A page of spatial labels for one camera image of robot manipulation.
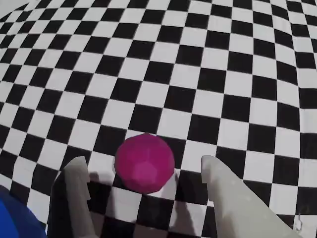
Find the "thin white gripper finger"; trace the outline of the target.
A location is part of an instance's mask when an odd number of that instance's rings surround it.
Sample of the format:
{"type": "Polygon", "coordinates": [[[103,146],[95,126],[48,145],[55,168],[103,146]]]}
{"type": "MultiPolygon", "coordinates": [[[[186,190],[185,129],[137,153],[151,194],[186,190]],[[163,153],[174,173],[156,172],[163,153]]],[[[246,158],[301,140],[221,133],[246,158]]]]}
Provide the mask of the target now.
{"type": "Polygon", "coordinates": [[[72,159],[54,181],[51,192],[49,238],[96,238],[87,201],[90,176],[84,156],[72,159]]]}

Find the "wide white gripper finger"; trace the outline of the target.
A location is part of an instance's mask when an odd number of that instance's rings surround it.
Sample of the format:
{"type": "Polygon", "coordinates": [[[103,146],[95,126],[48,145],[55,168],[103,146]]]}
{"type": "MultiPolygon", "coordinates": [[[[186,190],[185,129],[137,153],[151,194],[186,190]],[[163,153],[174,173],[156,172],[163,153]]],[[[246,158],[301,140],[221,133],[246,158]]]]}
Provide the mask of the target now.
{"type": "Polygon", "coordinates": [[[220,159],[201,158],[202,182],[214,204],[219,238],[298,238],[220,159]]]}

